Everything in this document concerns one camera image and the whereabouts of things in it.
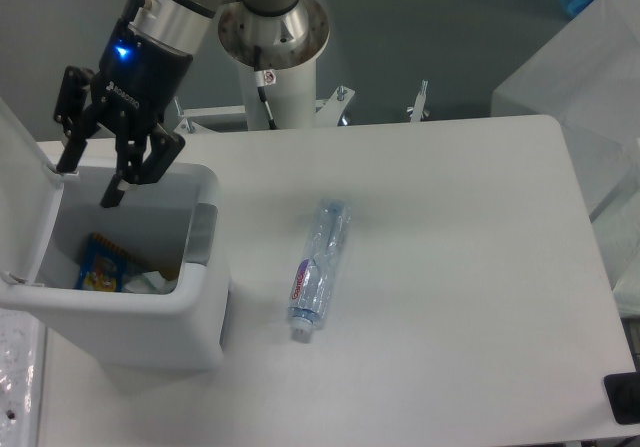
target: gray floor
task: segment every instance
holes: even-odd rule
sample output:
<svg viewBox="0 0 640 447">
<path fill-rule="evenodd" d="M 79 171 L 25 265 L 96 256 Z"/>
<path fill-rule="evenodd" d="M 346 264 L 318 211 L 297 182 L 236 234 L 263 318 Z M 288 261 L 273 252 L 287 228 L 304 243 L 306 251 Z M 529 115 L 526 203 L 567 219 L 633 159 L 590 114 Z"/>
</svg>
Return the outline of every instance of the gray floor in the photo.
<svg viewBox="0 0 640 447">
<path fill-rule="evenodd" d="M 405 120 L 423 78 L 434 119 L 489 115 L 492 90 L 567 22 L 558 0 L 320 0 L 332 35 L 318 96 L 356 90 L 355 123 Z M 96 69 L 124 0 L 0 0 L 0 97 L 38 140 L 67 65 Z M 184 108 L 240 103 L 210 29 L 180 89 Z M 168 122 L 174 122 L 173 112 Z"/>
</svg>

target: robotic arm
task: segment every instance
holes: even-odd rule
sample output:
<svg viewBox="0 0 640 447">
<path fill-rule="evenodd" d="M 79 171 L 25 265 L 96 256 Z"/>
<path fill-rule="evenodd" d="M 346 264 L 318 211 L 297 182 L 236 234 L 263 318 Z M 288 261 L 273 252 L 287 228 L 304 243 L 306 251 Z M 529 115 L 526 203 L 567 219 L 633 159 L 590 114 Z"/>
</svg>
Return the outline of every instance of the robotic arm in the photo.
<svg viewBox="0 0 640 447">
<path fill-rule="evenodd" d="M 291 11 L 298 0 L 243 2 L 257 15 L 275 17 Z M 181 136 L 162 126 L 164 112 L 221 3 L 127 0 L 100 59 L 100 70 L 65 70 L 54 120 L 63 126 L 68 142 L 57 169 L 76 170 L 87 139 L 100 127 L 113 132 L 116 173 L 102 207 L 118 206 L 132 185 L 158 182 L 184 147 Z M 145 158 L 147 138 L 151 152 Z"/>
</svg>

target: white trash bin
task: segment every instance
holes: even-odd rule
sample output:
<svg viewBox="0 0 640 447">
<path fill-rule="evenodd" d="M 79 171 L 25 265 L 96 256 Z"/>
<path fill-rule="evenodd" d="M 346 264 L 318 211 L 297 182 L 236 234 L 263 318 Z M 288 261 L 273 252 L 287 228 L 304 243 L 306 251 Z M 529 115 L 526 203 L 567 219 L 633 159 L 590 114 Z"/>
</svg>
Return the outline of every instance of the white trash bin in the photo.
<svg viewBox="0 0 640 447">
<path fill-rule="evenodd" d="M 54 173 L 2 100 L 0 136 L 0 307 L 33 314 L 100 362 L 219 365 L 230 275 L 215 236 L 220 192 L 213 172 L 174 164 L 157 184 L 103 209 L 112 163 L 85 159 L 78 175 Z M 92 232 L 154 265 L 179 268 L 175 290 L 75 290 Z"/>
</svg>

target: bottle label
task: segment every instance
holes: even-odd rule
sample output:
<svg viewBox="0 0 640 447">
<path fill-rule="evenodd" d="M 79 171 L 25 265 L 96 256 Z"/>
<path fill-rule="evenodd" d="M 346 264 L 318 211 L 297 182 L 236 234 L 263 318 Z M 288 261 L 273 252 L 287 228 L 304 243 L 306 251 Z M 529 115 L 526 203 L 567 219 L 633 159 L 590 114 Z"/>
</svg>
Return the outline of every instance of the bottle label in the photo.
<svg viewBox="0 0 640 447">
<path fill-rule="evenodd" d="M 298 273 L 296 274 L 296 280 L 293 284 L 293 291 L 291 292 L 291 300 L 296 300 L 300 297 L 300 291 L 302 290 L 302 284 L 304 283 L 304 274 L 307 271 L 309 265 L 309 259 L 303 260 L 298 267 Z"/>
</svg>

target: sticker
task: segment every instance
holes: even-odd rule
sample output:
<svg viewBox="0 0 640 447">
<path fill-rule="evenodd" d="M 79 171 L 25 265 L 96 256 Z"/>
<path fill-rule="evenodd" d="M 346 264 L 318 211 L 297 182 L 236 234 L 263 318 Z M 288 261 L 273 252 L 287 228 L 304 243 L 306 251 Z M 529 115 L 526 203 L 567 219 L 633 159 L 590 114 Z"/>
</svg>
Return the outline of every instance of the sticker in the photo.
<svg viewBox="0 0 640 447">
<path fill-rule="evenodd" d="M 276 85 L 276 71 L 273 69 L 256 72 L 256 84 L 258 87 L 269 87 Z"/>
</svg>

